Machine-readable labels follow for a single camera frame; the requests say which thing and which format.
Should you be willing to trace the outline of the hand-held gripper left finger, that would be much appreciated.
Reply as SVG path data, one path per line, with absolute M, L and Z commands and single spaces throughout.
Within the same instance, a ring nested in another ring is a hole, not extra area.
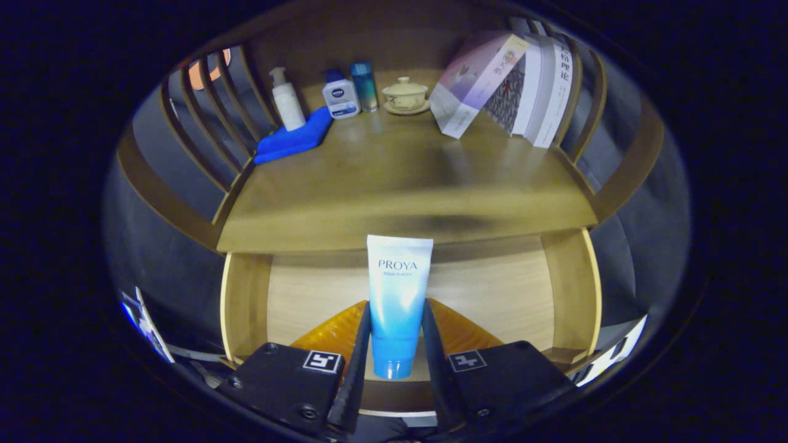
M 332 318 L 329 344 L 265 343 L 219 385 L 239 406 L 299 434 L 356 429 L 371 337 L 371 309 L 360 301 Z

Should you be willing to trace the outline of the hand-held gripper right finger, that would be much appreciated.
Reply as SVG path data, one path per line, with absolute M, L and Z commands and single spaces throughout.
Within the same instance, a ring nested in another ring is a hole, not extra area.
M 482 347 L 478 330 L 453 309 L 426 300 L 422 331 L 441 431 L 518 431 L 576 392 L 526 340 Z

